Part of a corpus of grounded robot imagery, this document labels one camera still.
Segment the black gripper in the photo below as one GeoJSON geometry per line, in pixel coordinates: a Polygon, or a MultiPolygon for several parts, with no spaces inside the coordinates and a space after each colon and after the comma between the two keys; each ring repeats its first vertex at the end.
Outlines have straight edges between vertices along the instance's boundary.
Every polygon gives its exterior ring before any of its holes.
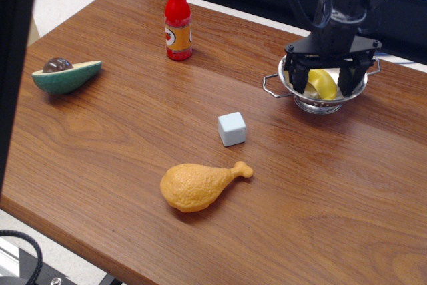
{"type": "Polygon", "coordinates": [[[359,36],[359,24],[331,19],[325,28],[285,46],[282,67],[289,71],[294,91],[303,94],[310,69],[341,67],[338,87],[344,97],[352,95],[364,77],[364,69],[349,67],[350,63],[366,58],[371,66],[375,52],[382,47],[377,39],[359,36]]]}

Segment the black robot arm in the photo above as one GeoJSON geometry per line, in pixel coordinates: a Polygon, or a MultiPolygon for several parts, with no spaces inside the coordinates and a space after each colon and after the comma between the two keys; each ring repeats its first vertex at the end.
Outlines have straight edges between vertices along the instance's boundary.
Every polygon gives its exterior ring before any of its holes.
{"type": "Polygon", "coordinates": [[[352,95],[374,64],[381,43],[360,37],[360,26],[368,12],[385,0],[318,0],[310,19],[299,0],[290,0],[295,18],[309,35],[285,47],[284,69],[295,91],[303,93],[311,69],[338,68],[338,87],[343,96],[352,95]]]}

